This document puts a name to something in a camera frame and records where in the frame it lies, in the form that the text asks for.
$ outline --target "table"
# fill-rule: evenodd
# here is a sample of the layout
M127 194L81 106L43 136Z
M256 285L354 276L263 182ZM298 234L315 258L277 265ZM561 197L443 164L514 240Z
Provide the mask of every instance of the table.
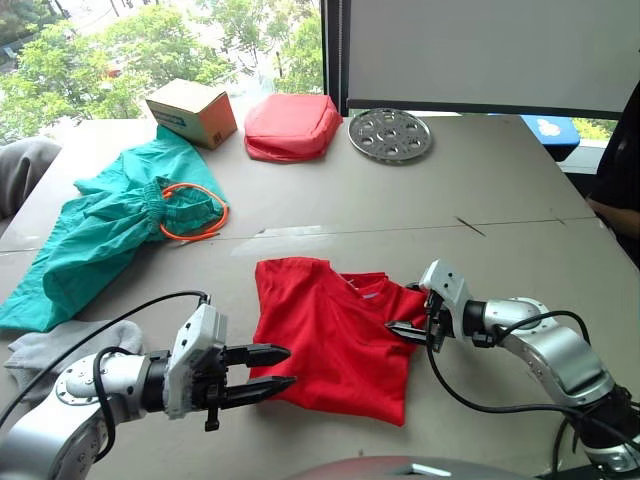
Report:
M529 296L549 308L581 314L595 350L614 377L634 395L640 394L636 375L640 361L637 269L611 234L590 215L521 121L509 118L505 123L504 117L437 120L429 120L436 141L433 155L412 168L400 169L378 166L353 155L340 136L326 158L317 163L284 166L253 162L240 149L241 135L235 135L206 155L234 209L224 234L187 245L145 245L133 264L79 318L112 318L143 299L199 288L213 293L216 306L229 315L228 343L240 344L250 341L257 325L253 270L260 259L322 257L330 259L337 271L383 270L392 280L406 283L418 279L434 259L445 258L466 277L478 299ZM115 131L119 128L116 125L107 122L103 128ZM456 133L461 132L468 135L464 137L469 141L465 148L454 141ZM521 140L525 148L518 147L511 136ZM502 149L496 147L500 142ZM491 155L479 155L475 163L462 157L464 151L472 150ZM449 166L446 152L451 152ZM71 163L69 157L61 158ZM518 164L519 158L528 158L529 163L522 162L521 168L529 182L521 182L520 188L507 181L518 178L518 172L508 166L508 158ZM504 175L499 178L502 162ZM483 163L494 167L483 168ZM259 173L252 174L252 169ZM333 197L327 197L321 186L331 185L332 172L350 175L346 179L351 181L336 181ZM465 180L465 172L475 176ZM43 182L51 181L47 176ZM353 181L357 178L368 181L358 184ZM486 188L471 188L469 183L475 185L476 180ZM55 186L53 183L48 183L49 188ZM265 191L256 187L270 183L271 188L266 190L269 195L253 201L247 198L251 192ZM454 184L460 188L451 194ZM302 188L310 198L288 201L295 187ZM383 196L387 203L372 195L374 187L386 188ZM344 191L348 189L354 195L372 196L352 198ZM547 191L548 195L536 197L536 191ZM424 192L424 206L415 202L420 192ZM523 202L519 195L529 201ZM336 197L342 209L329 208L339 205ZM32 211L38 206L49 208L35 201L33 205ZM377 217L365 208L384 205L388 209L379 210ZM271 210L278 206L287 208ZM348 223L350 214L354 215L352 223ZM452 215L473 223L484 236L452 220ZM14 248L3 243L4 253L0 251L0 300L9 295L30 265L38 238L48 233L38 225L24 230L26 219L23 222L20 229L27 232L22 237L26 243L17 242L20 237L16 235L11 240L14 243L8 244ZM145 333L147 348L172 345L177 328L192 309L188 300L175 300L141 312L135 321ZM0 361L7 358L5 346L15 336L13 332L0 332ZM495 405L548 401L526 366L506 351L474 350L449 341L437 360L452 385L476 401ZM246 369L232 368L230 384L247 377ZM9 376L3 372L0 402L6 403L14 392ZM468 410L437 384L424 355L416 354L412 359L406 408L407 424L397 428L367 418L266 402L222 412L221 430L208 434L203 432L204 413L172 422L163 414L152 414L118 428L114 449L105 461L94 466L90 478L282 478L360 454L454 457L525 474L548 468L552 435L559 423L556 414L489 416ZM564 465L585 462L579 454L566 457Z

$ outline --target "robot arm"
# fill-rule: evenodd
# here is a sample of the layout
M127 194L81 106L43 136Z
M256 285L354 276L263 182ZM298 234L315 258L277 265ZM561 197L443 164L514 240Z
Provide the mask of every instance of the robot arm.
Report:
M173 353L106 355L100 377L114 423L147 412L169 418L208 410L205 431L219 427L218 410L257 403L286 389L294 377L260 377L227 387L227 367L274 365L290 352L258 344L225 346L227 318L200 305L178 331ZM0 480L84 479L108 441L104 411L96 396L87 356L62 373L49 396L22 417L0 444Z
M428 340L434 352L440 351L446 337L480 348L503 347L526 362L556 404L589 412L634 441L640 440L640 420L628 392L615 384L590 345L572 329L549 317L522 325L495 343L496 332L548 313L541 302L521 297L473 300L464 278L442 260L431 264L416 288L430 292L429 331L403 322L389 323L391 331L416 343ZM617 437L586 422L576 431L585 453L602 472L640 472L640 452Z

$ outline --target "round metal plate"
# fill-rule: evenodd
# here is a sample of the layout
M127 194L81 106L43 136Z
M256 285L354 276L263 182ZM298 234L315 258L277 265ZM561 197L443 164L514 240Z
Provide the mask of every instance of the round metal plate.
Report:
M422 120L392 108L353 117L349 139L367 157L389 165L410 163L431 146L431 132Z

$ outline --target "red object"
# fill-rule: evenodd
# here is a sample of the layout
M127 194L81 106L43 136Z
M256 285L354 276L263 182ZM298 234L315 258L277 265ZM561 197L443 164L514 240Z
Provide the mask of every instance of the red object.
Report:
M274 398L304 408L377 418L404 425L409 356L415 349L384 324L422 326L426 294L384 273L344 273L326 260L283 258L259 262L260 322L256 343L275 343L291 357L251 369L251 378L294 375Z
M244 143L255 160L311 160L324 155L341 123L327 95L271 95L247 115Z

